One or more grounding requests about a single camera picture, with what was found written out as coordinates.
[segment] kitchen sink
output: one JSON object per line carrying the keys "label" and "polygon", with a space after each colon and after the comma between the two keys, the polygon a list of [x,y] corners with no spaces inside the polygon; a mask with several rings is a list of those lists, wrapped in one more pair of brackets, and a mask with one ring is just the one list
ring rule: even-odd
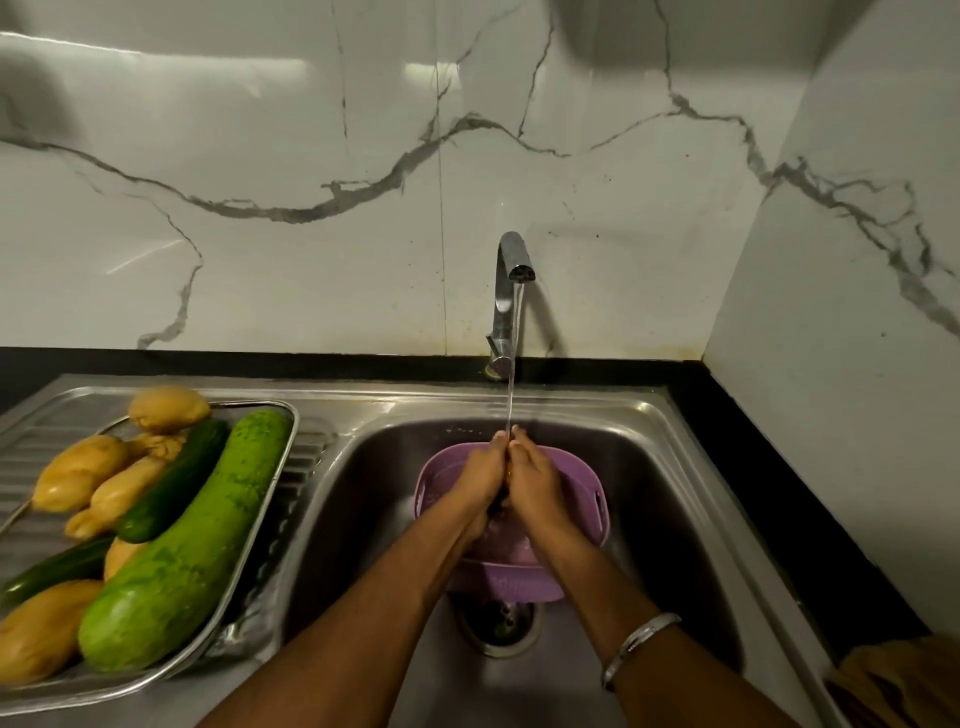
{"label": "kitchen sink", "polygon": [[[143,715],[168,716],[163,725],[196,724],[319,617],[410,524],[423,464],[450,445],[489,440],[505,414],[504,388],[493,384],[178,381],[213,399],[285,400],[300,412],[300,433],[264,537],[218,640],[204,664],[155,689],[7,718],[5,725],[105,728]],[[123,410],[135,388],[154,383],[62,377],[0,417],[0,474],[10,471],[29,487],[36,474],[21,472],[23,453],[33,452],[28,445],[42,439],[56,451],[58,438],[96,429]],[[687,634],[804,728],[845,725],[821,682],[831,665],[826,651],[663,392],[520,387],[514,412],[535,441],[569,450],[596,471],[611,517],[604,550],[662,609],[683,617]],[[504,605],[503,614],[529,629],[507,647],[478,639],[491,632],[465,628],[488,607],[441,598],[392,728],[624,724],[615,698],[600,687],[601,666],[565,600]]]}

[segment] yellow potato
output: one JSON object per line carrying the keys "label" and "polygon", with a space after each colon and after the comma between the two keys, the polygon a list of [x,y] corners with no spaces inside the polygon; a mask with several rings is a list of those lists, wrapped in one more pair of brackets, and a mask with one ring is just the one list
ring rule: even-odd
{"label": "yellow potato", "polygon": [[64,581],[25,601],[0,622],[0,685],[26,685],[77,654],[80,620],[103,582]]}
{"label": "yellow potato", "polygon": [[129,468],[97,488],[90,499],[90,514],[108,527],[123,516],[140,496],[156,482],[169,463],[152,455],[141,457]]}
{"label": "yellow potato", "polygon": [[127,414],[140,429],[157,434],[177,432],[210,416],[210,405],[192,389],[165,385],[145,389]]}
{"label": "yellow potato", "polygon": [[97,487],[130,462],[127,444],[110,435],[92,435],[71,445],[43,469],[32,497],[38,511],[63,513],[85,508]]}
{"label": "yellow potato", "polygon": [[101,534],[107,533],[109,530],[109,523],[102,522],[89,508],[85,508],[70,517],[70,520],[66,522],[66,526],[63,527],[63,535],[68,539],[89,541]]}
{"label": "yellow potato", "polygon": [[128,544],[119,538],[113,539],[113,543],[110,544],[107,551],[107,558],[104,560],[104,581],[109,581],[116,576],[116,573],[123,568],[124,564],[149,546],[150,543],[148,541],[144,544]]}
{"label": "yellow potato", "polygon": [[168,462],[173,462],[180,451],[186,435],[152,435],[143,432],[127,442],[132,457],[141,458],[144,455],[153,455]]}

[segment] hand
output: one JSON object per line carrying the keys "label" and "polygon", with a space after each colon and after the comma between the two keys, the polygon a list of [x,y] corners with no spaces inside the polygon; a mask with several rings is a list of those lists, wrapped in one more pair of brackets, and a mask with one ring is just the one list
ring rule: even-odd
{"label": "hand", "polygon": [[508,455],[509,505],[523,522],[527,534],[536,541],[552,530],[573,526],[566,512],[560,474],[553,461],[519,425],[514,425],[513,434],[515,439],[510,443]]}
{"label": "hand", "polygon": [[471,510],[476,510],[465,533],[470,543],[480,538],[487,529],[487,509],[503,486],[507,441],[507,433],[501,430],[493,435],[488,447],[472,451],[450,491],[451,495],[462,497]]}

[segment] purple colander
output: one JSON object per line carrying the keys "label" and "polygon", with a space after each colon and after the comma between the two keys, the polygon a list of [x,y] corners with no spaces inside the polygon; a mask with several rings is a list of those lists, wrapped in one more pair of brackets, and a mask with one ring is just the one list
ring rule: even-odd
{"label": "purple colander", "polygon": [[[462,443],[431,457],[414,493],[414,518],[436,503],[460,477],[472,450],[489,443]],[[610,535],[610,517],[600,478],[587,463],[566,450],[540,447],[560,473],[571,519],[592,542],[602,546]],[[564,590],[537,559],[516,515],[500,511],[487,531],[454,568],[450,592],[508,602],[556,601]]]}

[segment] brown cloth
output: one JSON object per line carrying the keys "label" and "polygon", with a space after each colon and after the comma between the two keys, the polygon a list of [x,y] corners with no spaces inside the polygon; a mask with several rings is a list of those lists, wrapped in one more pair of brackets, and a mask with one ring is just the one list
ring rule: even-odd
{"label": "brown cloth", "polygon": [[934,635],[857,647],[827,688],[856,728],[960,728],[960,645]]}

